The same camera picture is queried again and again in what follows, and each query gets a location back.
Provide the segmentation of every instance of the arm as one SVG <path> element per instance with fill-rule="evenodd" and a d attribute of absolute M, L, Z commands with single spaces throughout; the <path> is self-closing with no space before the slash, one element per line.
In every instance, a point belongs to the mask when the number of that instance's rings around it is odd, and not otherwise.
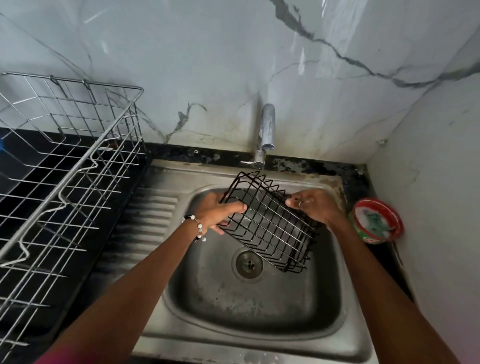
<path fill-rule="evenodd" d="M 336 236 L 380 363 L 459 363 L 327 192 L 301 191 L 286 204 L 297 209 L 300 205 L 302 211 L 326 224 Z"/>
<path fill-rule="evenodd" d="M 221 194 L 210 193 L 195 213 L 205 227 L 220 234 L 216 225 L 235 212 L 241 202 L 219 204 Z M 168 280 L 198 234 L 197 223 L 182 223 L 147 258 L 115 282 L 68 327 L 48 353 L 69 350 L 88 357 L 89 363 L 121 363 L 128 359 Z"/>

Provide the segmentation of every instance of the hand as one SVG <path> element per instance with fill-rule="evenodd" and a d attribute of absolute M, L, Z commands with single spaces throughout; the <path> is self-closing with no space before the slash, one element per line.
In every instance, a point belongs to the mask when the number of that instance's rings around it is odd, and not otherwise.
<path fill-rule="evenodd" d="M 195 217 L 203 226 L 208 226 L 220 235 L 223 235 L 224 232 L 217 224 L 228 225 L 228 222 L 224 220 L 227 216 L 231 216 L 236 212 L 242 213 L 247 210 L 247 205 L 240 201 L 229 204 L 219 203 L 222 197 L 223 193 L 210 192 L 195 212 Z"/>
<path fill-rule="evenodd" d="M 300 209 L 312 219 L 326 225 L 345 217 L 333 197 L 320 188 L 297 192 L 285 201 L 285 205 Z"/>

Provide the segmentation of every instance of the faucet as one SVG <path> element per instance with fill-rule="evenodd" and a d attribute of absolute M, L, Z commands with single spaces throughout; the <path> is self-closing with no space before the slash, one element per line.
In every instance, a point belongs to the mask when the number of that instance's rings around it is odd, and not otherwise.
<path fill-rule="evenodd" d="M 275 150 L 275 106 L 272 104 L 265 104 L 262 108 L 257 147 L 253 161 L 242 161 L 240 163 L 248 164 L 253 168 L 262 170 L 264 168 L 267 150 Z"/>

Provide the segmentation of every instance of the marble wall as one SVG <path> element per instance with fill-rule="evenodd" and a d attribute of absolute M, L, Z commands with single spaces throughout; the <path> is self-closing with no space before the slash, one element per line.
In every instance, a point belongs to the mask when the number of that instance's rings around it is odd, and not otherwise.
<path fill-rule="evenodd" d="M 0 71 L 141 86 L 149 142 L 366 162 L 480 24 L 477 0 L 9 0 Z"/>
<path fill-rule="evenodd" d="M 445 72 L 480 59 L 480 30 Z M 464 364 L 480 362 L 480 74 L 446 81 L 412 108 L 368 163 L 405 224 L 397 249 L 416 301 Z"/>

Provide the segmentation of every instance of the drain strainer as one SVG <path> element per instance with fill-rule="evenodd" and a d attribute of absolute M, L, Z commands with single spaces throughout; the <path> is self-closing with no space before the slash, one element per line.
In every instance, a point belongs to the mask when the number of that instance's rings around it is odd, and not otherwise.
<path fill-rule="evenodd" d="M 264 269 L 263 260 L 254 252 L 247 250 L 235 259 L 237 273 L 246 279 L 257 278 Z"/>

